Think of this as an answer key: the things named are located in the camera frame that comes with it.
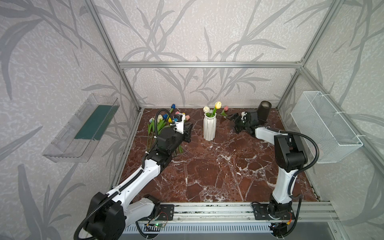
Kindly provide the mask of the pink tulip flower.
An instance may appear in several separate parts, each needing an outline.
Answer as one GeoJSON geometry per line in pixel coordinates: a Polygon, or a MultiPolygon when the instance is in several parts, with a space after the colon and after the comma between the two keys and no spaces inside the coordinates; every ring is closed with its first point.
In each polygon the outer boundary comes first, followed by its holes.
{"type": "Polygon", "coordinates": [[[228,106],[223,107],[223,109],[222,109],[220,115],[221,115],[223,118],[225,118],[225,119],[232,120],[234,114],[228,114],[228,110],[229,110],[229,107],[228,107],[228,106]]]}

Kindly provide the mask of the yellow tulip flower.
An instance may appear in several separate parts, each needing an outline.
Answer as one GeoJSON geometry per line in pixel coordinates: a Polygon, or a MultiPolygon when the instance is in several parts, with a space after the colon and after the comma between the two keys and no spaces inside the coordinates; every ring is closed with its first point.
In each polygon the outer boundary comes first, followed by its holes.
{"type": "Polygon", "coordinates": [[[217,110],[219,110],[222,107],[221,102],[216,102],[213,112],[211,113],[211,118],[216,116],[217,110]]]}

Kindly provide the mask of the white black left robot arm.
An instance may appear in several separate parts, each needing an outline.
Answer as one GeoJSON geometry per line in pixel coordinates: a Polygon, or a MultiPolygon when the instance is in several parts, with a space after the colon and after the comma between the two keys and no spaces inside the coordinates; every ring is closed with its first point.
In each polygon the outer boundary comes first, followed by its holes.
{"type": "Polygon", "coordinates": [[[80,231],[84,230],[91,235],[91,240],[117,240],[126,227],[150,216],[155,209],[154,200],[142,198],[135,203],[132,201],[171,163],[173,153],[181,143],[191,141],[192,129],[192,123],[182,122],[162,129],[133,174],[106,194],[98,192],[93,196],[87,216],[76,229],[74,239],[80,239],[80,231]]]}

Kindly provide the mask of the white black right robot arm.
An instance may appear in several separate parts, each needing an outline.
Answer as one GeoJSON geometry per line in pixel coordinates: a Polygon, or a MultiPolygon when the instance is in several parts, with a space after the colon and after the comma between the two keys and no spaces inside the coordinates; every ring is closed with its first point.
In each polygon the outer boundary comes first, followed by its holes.
{"type": "Polygon", "coordinates": [[[270,202],[265,210],[272,219],[281,219],[292,210],[293,189],[299,170],[304,168],[308,157],[304,153],[301,136],[284,133],[266,127],[269,112],[245,111],[230,117],[236,133],[247,132],[251,136],[275,146],[275,160],[279,167],[278,178],[270,202]]]}

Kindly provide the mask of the white cream tulip flower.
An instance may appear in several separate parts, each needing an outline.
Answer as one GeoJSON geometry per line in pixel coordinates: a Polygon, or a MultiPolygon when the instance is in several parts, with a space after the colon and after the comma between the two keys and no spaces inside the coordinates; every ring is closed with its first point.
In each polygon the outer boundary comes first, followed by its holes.
{"type": "Polygon", "coordinates": [[[210,118],[211,117],[211,113],[210,113],[211,109],[208,107],[208,106],[205,106],[203,108],[203,112],[205,113],[205,116],[210,118]]]}

